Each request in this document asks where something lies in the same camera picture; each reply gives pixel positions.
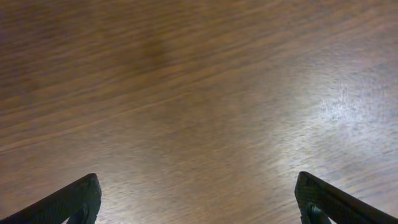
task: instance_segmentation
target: glossy wood surface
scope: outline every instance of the glossy wood surface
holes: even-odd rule
[[[398,2],[0,0],[0,218],[300,223],[306,170],[398,217]]]

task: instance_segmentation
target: black object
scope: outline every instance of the black object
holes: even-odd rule
[[[94,223],[100,210],[101,188],[96,174],[88,174],[33,205],[0,221],[6,223]]]
[[[300,172],[295,196],[303,224],[398,223],[398,219],[309,174]]]

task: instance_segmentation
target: wooden floor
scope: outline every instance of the wooden floor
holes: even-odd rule
[[[0,218],[300,223],[307,170],[398,217],[395,0],[0,0]]]

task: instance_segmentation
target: brown wooden surface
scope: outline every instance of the brown wooden surface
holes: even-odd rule
[[[307,170],[398,217],[397,1],[0,0],[0,218],[300,223]]]

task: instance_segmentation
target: wood grain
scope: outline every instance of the wood grain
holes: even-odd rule
[[[306,170],[398,217],[393,0],[0,0],[0,218],[300,223]]]

